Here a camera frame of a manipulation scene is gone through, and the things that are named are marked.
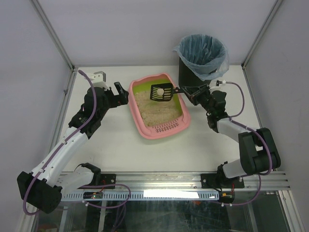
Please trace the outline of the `round litter clump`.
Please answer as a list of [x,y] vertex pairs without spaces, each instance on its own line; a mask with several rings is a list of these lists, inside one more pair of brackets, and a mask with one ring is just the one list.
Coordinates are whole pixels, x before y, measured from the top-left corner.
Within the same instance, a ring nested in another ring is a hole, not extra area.
[[158,88],[158,89],[156,90],[156,94],[157,94],[158,96],[163,96],[163,95],[164,95],[164,89]]

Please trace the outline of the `pink green litter box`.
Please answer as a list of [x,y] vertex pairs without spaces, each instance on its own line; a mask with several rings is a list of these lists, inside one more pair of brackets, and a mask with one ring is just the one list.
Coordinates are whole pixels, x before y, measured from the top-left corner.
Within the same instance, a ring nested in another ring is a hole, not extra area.
[[129,85],[128,105],[140,135],[146,139],[161,139],[187,129],[191,123],[189,110],[180,95],[171,101],[150,100],[151,85],[174,83],[167,73],[133,80]]

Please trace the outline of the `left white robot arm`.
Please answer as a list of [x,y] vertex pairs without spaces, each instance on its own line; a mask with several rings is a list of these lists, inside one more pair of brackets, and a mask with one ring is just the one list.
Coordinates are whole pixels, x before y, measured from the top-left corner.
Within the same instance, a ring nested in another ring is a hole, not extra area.
[[128,104],[129,92],[119,82],[114,83],[118,93],[114,95],[109,87],[91,87],[84,96],[84,103],[69,122],[63,138],[53,150],[31,172],[21,172],[17,184],[27,215],[27,204],[44,213],[53,212],[62,197],[83,186],[97,186],[101,169],[90,164],[80,164],[74,172],[61,177],[61,173],[73,155],[101,126],[107,111]]

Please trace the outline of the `black litter scoop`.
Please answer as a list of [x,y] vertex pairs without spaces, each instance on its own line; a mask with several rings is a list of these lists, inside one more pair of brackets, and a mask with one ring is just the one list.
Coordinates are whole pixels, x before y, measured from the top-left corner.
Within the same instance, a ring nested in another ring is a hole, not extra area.
[[[158,88],[164,89],[163,96],[158,96],[156,94],[156,90]],[[183,91],[179,87],[174,87],[172,83],[154,84],[151,85],[150,100],[156,102],[169,102],[172,100],[174,94],[180,94],[180,93],[183,93]]]

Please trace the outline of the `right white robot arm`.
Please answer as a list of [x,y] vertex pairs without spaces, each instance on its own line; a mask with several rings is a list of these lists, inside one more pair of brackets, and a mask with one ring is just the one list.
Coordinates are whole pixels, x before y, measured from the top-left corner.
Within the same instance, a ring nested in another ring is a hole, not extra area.
[[193,105],[206,110],[208,126],[228,136],[239,145],[239,159],[218,166],[216,174],[204,178],[208,187],[228,188],[240,177],[267,175],[281,166],[281,158],[268,128],[253,129],[233,119],[226,110],[226,92],[211,91],[209,85],[182,87]]

